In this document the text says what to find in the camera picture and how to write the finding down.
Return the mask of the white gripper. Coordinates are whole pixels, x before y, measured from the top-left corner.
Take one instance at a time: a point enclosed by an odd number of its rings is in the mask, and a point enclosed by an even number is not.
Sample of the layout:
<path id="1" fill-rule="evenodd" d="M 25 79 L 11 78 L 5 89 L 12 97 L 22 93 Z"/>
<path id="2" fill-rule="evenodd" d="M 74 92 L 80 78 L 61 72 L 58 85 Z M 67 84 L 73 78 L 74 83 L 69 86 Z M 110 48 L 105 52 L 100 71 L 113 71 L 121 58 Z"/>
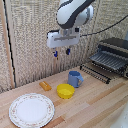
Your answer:
<path id="1" fill-rule="evenodd" d="M 80 39 L 80 29 L 60 29 L 51 30 L 47 33 L 47 46 L 49 48 L 56 48 L 62 46 L 70 46 L 77 44 Z M 66 55 L 70 55 L 71 48 L 66 49 Z M 54 49 L 54 57 L 58 57 L 58 51 Z"/>

